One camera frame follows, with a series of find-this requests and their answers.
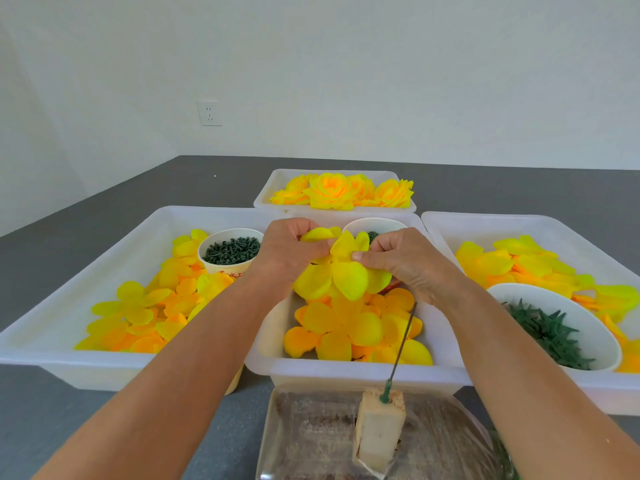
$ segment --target forearm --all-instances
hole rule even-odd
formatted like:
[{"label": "forearm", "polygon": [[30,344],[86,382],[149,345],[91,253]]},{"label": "forearm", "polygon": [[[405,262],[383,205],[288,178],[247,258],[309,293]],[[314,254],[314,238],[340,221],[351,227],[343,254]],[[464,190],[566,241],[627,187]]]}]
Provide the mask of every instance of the forearm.
[{"label": "forearm", "polygon": [[36,479],[178,479],[281,293],[242,278],[100,409]]},{"label": "forearm", "polygon": [[525,480],[627,479],[640,448],[484,289],[467,278],[441,308],[465,367]]}]

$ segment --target wooden block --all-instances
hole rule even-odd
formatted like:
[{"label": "wooden block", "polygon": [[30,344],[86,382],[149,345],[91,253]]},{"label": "wooden block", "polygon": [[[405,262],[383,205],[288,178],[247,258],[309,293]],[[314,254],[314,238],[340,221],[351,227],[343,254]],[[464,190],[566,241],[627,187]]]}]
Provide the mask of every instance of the wooden block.
[{"label": "wooden block", "polygon": [[353,459],[382,479],[394,457],[406,412],[402,392],[391,391],[388,404],[380,402],[380,394],[381,390],[367,389],[362,395]]}]

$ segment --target person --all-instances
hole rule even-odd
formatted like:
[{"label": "person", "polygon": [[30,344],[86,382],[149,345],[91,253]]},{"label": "person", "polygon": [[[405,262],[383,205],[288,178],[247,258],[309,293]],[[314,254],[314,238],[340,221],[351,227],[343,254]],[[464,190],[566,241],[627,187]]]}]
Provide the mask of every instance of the person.
[{"label": "person", "polygon": [[[242,279],[222,291],[34,476],[179,479],[260,324],[328,241],[308,219],[274,221]],[[384,269],[451,322],[478,394],[525,480],[631,480],[640,447],[483,288],[414,228],[379,235],[352,259]]]}]

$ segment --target gray tabletop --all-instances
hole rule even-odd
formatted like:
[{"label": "gray tabletop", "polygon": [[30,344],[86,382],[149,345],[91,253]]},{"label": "gray tabletop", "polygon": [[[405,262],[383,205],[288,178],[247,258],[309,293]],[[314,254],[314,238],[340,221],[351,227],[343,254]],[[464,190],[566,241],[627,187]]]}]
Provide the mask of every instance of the gray tabletop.
[{"label": "gray tabletop", "polygon": [[[183,156],[0,238],[0,330],[156,209],[252,207],[275,168],[393,170],[415,181],[418,214],[444,210],[555,217],[640,273],[640,171]],[[253,478],[272,388],[269,378],[244,370],[184,478]],[[112,395],[76,390],[37,367],[0,366],[0,479],[30,478]],[[456,396],[490,425],[473,388]],[[640,442],[640,418],[615,420]]]}]

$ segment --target white plastic tray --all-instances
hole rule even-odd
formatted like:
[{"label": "white plastic tray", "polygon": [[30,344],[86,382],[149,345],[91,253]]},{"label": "white plastic tray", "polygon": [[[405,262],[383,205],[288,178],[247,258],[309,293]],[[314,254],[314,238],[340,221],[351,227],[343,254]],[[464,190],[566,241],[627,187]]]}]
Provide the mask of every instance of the white plastic tray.
[{"label": "white plastic tray", "polygon": [[215,207],[163,207],[0,333],[0,363],[39,365],[80,389],[120,390],[153,355],[75,351],[96,316],[91,307],[115,299],[127,280],[146,285],[171,256],[172,240],[200,228],[208,233],[233,227],[264,232],[283,212]]},{"label": "white plastic tray", "polygon": [[[425,212],[422,222],[437,249],[456,263],[454,253],[465,241],[490,251],[499,239],[529,234],[578,273],[592,274],[598,284],[640,289],[640,276],[551,217]],[[630,312],[618,325],[629,339],[639,338],[640,309]],[[569,371],[569,375],[603,411],[640,416],[640,374]]]},{"label": "white plastic tray", "polygon": [[[269,202],[269,199],[273,196],[273,193],[277,192],[278,190],[282,190],[284,187],[286,187],[287,183],[289,183],[289,181],[293,177],[298,177],[298,176],[300,176],[302,174],[306,175],[308,173],[317,173],[318,175],[320,175],[321,173],[341,173],[343,175],[346,175],[347,177],[349,175],[357,175],[359,173],[363,173],[364,175],[366,175],[367,177],[372,179],[373,183],[376,186],[380,185],[383,182],[386,182],[390,178],[396,178],[396,179],[398,178],[398,176],[393,171],[380,171],[380,170],[301,170],[301,169],[291,169],[291,168],[278,168],[278,169],[276,169],[276,170],[271,172],[271,176],[267,180],[267,183],[264,185],[264,187],[262,188],[261,192],[258,194],[258,197],[256,197],[255,200],[253,201],[253,206],[256,209],[264,209],[264,208],[273,209],[273,208],[277,208],[277,209],[284,210],[285,212],[288,212],[289,210],[292,210],[292,209],[310,209],[310,206],[308,206],[308,205],[276,205],[276,204],[273,204],[273,203]],[[418,192],[419,191],[419,190],[416,190],[415,184],[413,185],[413,187],[414,188],[412,190],[414,192]],[[414,204],[414,202],[412,200],[411,204],[406,209],[393,209],[393,208],[388,208],[388,207],[358,207],[356,212],[365,213],[366,216],[364,216],[364,217],[372,217],[375,213],[383,213],[383,215],[380,215],[380,216],[381,217],[387,217],[389,213],[393,214],[393,213],[397,213],[397,212],[403,212],[403,213],[412,214],[412,213],[415,212],[415,209],[416,209],[416,206],[415,206],[415,204]]]},{"label": "white plastic tray", "polygon": [[[428,236],[420,217],[405,212],[334,212],[331,210],[293,209],[287,217],[308,217],[324,227],[340,226],[363,217],[387,217],[416,227]],[[349,384],[384,383],[391,373],[391,364],[365,362],[333,362],[316,359],[292,359],[284,352],[282,339],[297,325],[293,313],[304,305],[302,298],[291,293],[265,318],[251,351],[244,363],[252,372],[269,375],[276,385],[291,382],[331,381]],[[419,303],[416,316],[424,323],[416,337],[427,346],[433,357],[433,367],[399,365],[394,384],[407,388],[436,389],[450,394],[471,381],[463,368],[458,342],[449,322],[439,310]]]}]

